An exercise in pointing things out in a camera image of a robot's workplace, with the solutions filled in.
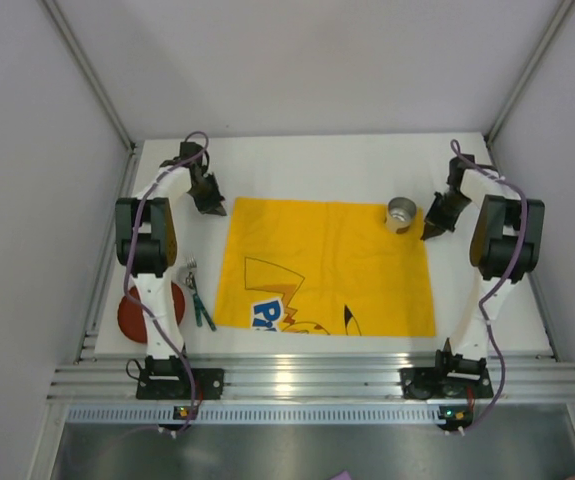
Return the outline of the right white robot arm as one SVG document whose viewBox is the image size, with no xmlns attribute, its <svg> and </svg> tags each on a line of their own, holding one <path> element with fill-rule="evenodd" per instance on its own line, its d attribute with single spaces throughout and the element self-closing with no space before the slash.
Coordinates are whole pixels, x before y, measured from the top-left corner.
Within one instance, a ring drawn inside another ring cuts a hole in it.
<svg viewBox="0 0 575 480">
<path fill-rule="evenodd" d="M 527 198 L 494 167 L 458 154 L 449 162 L 447 190 L 435 194 L 425 215 L 422 239 L 453 232 L 470 205 L 478 210 L 469 247 L 476 274 L 463 318 L 446 345 L 453 355 L 477 361 L 488 355 L 489 328 L 504 302 L 538 263 L 545 204 Z"/>
</svg>

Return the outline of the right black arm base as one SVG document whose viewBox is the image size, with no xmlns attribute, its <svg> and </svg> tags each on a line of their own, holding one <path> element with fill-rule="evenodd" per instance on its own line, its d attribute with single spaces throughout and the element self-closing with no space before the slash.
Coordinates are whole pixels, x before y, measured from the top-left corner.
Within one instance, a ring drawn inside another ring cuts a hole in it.
<svg viewBox="0 0 575 480">
<path fill-rule="evenodd" d="M 434 356 L 430 367 L 407 367 L 400 370 L 403 398 L 491 399 L 494 396 L 485 358 L 466 358 L 456 353 L 447 339 Z"/>
</svg>

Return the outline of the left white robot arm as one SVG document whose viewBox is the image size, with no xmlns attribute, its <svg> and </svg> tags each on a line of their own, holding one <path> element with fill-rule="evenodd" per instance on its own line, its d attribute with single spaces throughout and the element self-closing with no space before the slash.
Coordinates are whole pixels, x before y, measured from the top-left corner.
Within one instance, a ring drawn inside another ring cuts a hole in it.
<svg viewBox="0 0 575 480">
<path fill-rule="evenodd" d="M 178 254 L 172 206 L 184 195 L 203 215 L 226 214 L 210 171 L 208 145 L 189 138 L 180 143 L 175 157 L 160 164 L 146 186 L 115 203 L 115 248 L 125 267 L 124 294 L 143 314 L 147 356 L 154 360 L 179 358 L 184 348 L 170 273 Z"/>
</svg>

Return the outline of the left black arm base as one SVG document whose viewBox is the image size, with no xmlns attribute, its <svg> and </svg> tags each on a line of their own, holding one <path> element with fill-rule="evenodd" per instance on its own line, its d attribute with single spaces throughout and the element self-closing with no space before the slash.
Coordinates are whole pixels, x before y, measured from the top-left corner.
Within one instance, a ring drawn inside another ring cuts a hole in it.
<svg viewBox="0 0 575 480">
<path fill-rule="evenodd" d="M 136 381 L 139 400 L 219 400 L 224 389 L 225 371 L 221 368 L 191 368 L 187 372 L 182 360 L 147 356 L 141 364 L 129 359 L 127 376 Z"/>
</svg>

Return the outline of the white paper cup brown sleeve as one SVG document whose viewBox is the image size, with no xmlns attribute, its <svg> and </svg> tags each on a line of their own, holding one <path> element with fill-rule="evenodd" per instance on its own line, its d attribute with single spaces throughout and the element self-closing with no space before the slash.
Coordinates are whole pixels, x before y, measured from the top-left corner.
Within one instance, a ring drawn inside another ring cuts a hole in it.
<svg viewBox="0 0 575 480">
<path fill-rule="evenodd" d="M 407 197 L 392 198 L 386 207 L 385 226 L 395 234 L 406 233 L 417 214 L 416 203 Z"/>
</svg>

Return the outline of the spoon with green handle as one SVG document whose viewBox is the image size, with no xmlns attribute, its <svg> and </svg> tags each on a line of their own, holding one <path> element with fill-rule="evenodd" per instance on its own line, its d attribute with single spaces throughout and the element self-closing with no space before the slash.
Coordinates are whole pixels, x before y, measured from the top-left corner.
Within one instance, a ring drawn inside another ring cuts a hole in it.
<svg viewBox="0 0 575 480">
<path fill-rule="evenodd" d="M 217 326 L 199 295 L 195 275 L 192 272 L 187 274 L 185 278 L 185 285 L 191 291 L 196 325 L 201 328 L 203 324 L 206 323 L 209 329 L 212 332 L 215 332 L 217 330 Z"/>
</svg>

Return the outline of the yellow printed cloth mat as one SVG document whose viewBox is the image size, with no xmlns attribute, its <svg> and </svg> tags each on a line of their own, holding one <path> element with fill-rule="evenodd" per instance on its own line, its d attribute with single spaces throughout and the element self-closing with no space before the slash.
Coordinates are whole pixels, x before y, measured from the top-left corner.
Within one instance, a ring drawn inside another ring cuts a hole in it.
<svg viewBox="0 0 575 480">
<path fill-rule="evenodd" d="M 403 233 L 382 204 L 235 200 L 217 325 L 343 337 L 436 334 L 423 224 Z"/>
</svg>

